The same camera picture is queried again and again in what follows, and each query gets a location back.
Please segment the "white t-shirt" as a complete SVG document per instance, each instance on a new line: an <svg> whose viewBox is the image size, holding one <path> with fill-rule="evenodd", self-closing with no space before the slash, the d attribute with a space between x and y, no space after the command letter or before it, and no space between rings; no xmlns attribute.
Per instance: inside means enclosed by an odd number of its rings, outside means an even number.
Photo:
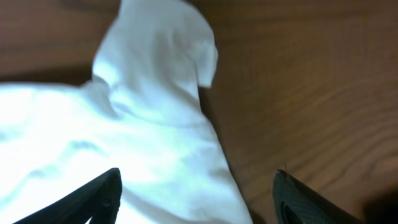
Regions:
<svg viewBox="0 0 398 224"><path fill-rule="evenodd" d="M123 1L84 85L1 85L1 222L117 167L118 223L251 223L200 108L217 59L189 3Z"/></svg>

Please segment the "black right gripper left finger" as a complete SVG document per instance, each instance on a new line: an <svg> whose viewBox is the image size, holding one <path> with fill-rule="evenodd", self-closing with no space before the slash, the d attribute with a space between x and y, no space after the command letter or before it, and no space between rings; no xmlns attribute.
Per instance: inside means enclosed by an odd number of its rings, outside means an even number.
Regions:
<svg viewBox="0 0 398 224"><path fill-rule="evenodd" d="M115 224L121 193L120 170L112 168L16 224Z"/></svg>

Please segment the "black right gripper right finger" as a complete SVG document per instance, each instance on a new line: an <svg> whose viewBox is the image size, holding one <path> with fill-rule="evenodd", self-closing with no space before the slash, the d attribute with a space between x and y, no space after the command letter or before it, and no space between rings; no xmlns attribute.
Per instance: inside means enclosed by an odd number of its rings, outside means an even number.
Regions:
<svg viewBox="0 0 398 224"><path fill-rule="evenodd" d="M362 224L284 170L277 170L272 189L280 224Z"/></svg>

